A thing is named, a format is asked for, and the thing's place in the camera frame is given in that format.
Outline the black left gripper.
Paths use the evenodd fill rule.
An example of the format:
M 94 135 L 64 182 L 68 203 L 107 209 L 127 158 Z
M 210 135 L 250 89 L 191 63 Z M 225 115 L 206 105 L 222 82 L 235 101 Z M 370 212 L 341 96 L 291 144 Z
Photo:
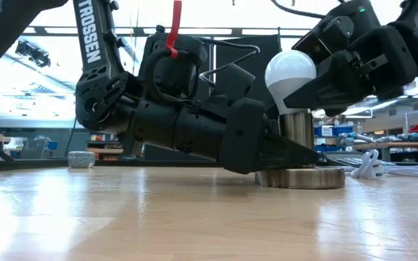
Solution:
M 263 102 L 243 98 L 229 110 L 218 158 L 225 170 L 248 174 L 255 170 L 258 147 L 265 131 Z M 262 143 L 262 169 L 277 170 L 315 165 L 313 150 L 275 133 Z

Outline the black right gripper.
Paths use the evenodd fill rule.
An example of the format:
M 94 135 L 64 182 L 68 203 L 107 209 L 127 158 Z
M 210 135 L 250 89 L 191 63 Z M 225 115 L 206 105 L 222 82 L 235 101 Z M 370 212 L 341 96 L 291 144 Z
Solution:
M 358 71 L 380 101 L 403 95 L 417 76 L 417 64 L 401 34 L 393 27 L 374 28 L 351 43 L 361 60 Z M 318 76 L 284 98 L 287 107 L 337 109 L 362 100 L 359 77 L 349 53 L 335 53 L 317 67 Z

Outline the brass lamp socket base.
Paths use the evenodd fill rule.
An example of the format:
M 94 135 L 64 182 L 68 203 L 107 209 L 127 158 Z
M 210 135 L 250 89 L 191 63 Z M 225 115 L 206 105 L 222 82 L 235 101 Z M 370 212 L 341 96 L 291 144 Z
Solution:
M 279 116 L 282 136 L 305 146 L 314 147 L 313 116 L 307 109 L 289 109 Z M 319 168 L 315 163 L 298 168 L 267 170 L 255 173 L 255 183 L 281 189 L 339 189 L 345 185 L 342 168 Z

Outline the white lightbulb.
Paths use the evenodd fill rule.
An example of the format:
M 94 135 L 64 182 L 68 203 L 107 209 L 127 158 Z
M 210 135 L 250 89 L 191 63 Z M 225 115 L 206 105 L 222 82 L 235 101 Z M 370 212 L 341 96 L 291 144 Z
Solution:
M 297 50 L 282 51 L 268 63 L 264 75 L 279 115 L 299 111 L 289 108 L 284 99 L 316 77 L 316 65 L 305 53 Z

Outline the blue storage bin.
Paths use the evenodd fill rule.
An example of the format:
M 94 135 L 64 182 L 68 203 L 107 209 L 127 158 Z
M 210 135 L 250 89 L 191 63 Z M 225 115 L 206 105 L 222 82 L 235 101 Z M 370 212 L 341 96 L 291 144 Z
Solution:
M 353 132 L 353 126 L 347 125 L 347 126 L 335 126 L 333 128 L 333 135 L 339 136 L 342 133 L 352 133 Z

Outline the grey power tool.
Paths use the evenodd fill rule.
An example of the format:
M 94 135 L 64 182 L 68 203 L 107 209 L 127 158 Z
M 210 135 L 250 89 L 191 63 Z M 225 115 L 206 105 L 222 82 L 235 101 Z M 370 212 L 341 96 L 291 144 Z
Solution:
M 368 144 L 374 143 L 374 139 L 355 132 L 340 133 L 340 144 L 342 146 L 353 146 L 354 144 Z
M 382 138 L 378 138 L 375 142 L 418 142 L 418 133 L 400 133 L 396 136 L 384 136 Z

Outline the black fabric divider panel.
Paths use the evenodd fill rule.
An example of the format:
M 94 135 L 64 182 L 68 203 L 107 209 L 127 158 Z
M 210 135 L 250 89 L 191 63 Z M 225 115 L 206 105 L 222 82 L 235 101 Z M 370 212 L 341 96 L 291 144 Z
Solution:
M 274 106 L 275 102 L 266 87 L 264 75 L 270 60 L 282 50 L 279 36 L 248 36 L 227 39 L 226 41 L 233 44 L 254 45 L 261 50 L 259 54 L 253 55 L 244 61 L 239 62 L 237 65 L 255 76 L 253 87 L 248 91 L 247 98 L 262 101 L 266 109 Z M 230 63 L 249 53 L 250 50 L 248 49 L 217 46 L 216 67 Z
M 208 161 L 208 159 L 202 157 L 175 152 L 150 144 L 144 145 L 144 158 L 154 161 Z

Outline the wooden workbench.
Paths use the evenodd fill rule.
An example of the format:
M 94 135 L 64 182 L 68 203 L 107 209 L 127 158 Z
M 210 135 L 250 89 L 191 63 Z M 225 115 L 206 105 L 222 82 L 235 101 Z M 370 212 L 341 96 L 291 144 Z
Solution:
M 380 143 L 367 143 L 367 144 L 354 144 L 353 148 L 356 150 L 372 150 L 381 149 L 382 161 L 390 162 L 390 149 L 391 148 L 417 148 L 418 142 L 380 142 Z

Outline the small grey round container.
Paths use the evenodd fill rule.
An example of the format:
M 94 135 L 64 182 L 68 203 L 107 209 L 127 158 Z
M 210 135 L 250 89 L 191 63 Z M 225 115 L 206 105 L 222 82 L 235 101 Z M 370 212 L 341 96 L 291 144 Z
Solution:
M 93 152 L 69 152 L 67 163 L 71 168 L 91 168 L 96 162 L 96 155 Z

